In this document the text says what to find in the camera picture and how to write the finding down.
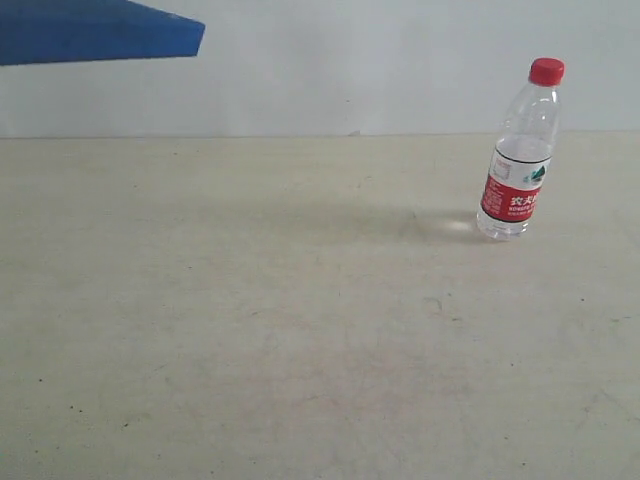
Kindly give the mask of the clear water bottle red cap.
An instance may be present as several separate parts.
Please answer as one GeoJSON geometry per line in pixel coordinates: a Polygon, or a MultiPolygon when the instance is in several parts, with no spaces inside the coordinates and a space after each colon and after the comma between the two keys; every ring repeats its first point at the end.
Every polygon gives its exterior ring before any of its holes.
{"type": "Polygon", "coordinates": [[[477,212],[478,229],[494,240],[522,235],[553,158],[560,122],[563,61],[537,58],[507,111],[477,212]]]}

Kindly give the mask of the blue notebook binder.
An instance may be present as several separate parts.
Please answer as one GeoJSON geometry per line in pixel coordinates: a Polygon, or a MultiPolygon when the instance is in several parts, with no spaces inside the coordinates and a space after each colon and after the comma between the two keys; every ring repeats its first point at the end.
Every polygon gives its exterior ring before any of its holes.
{"type": "Polygon", "coordinates": [[[197,20],[133,1],[3,1],[1,64],[195,57],[197,20]]]}

